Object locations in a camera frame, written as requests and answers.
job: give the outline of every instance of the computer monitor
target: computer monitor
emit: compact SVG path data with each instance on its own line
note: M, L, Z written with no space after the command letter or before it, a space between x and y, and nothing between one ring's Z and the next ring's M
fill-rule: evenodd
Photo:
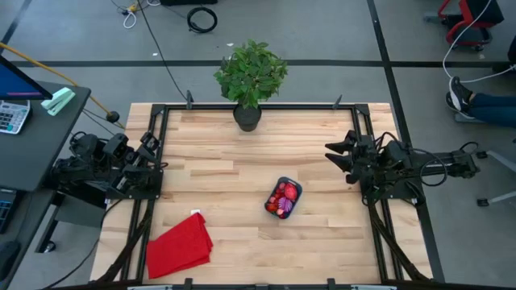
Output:
M0 100L44 100L52 94L0 56Z

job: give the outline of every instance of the sneaker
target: sneaker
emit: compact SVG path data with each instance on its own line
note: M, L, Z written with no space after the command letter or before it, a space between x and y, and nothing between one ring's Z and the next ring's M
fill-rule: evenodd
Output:
M461 83L459 77L453 77L449 84L450 98L455 110L459 112L467 112L469 108L468 99L473 94L472 91L466 89Z
M450 92L447 92L446 93L446 104L448 105L448 108L450 108L451 110L463 115L466 119L474 119L474 117L468 115L468 113L466 112L462 112L462 111L459 111L456 107L455 107L455 104L453 103L453 100L452 100L452 95L450 94Z

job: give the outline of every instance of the black plant pot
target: black plant pot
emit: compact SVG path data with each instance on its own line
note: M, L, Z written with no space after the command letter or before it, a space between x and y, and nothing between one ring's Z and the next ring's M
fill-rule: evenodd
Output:
M261 118L261 108L255 109L251 107L244 109L243 106L237 105L233 109L233 117L242 131L251 132L258 126Z

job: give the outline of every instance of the green leaves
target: green leaves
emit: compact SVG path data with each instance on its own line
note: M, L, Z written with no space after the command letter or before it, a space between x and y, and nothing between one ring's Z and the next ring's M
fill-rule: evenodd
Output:
M258 101L267 101L279 92L287 75L287 63L266 50L267 43L248 41L234 48L229 60L221 63L214 77L221 85L222 96L238 102L244 108L258 107Z

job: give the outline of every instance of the red chair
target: red chair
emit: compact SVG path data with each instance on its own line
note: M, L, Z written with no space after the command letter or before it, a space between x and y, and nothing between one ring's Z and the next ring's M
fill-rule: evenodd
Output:
M441 19L441 23L449 29L446 41L453 44L459 34L481 14L489 0L459 0L461 14L443 14L450 1L444 1L437 15ZM501 23L503 20L503 14L497 0L492 0L484 14L460 37L453 49L459 46L471 46L477 51L483 50L484 45L490 43L493 39L488 28Z

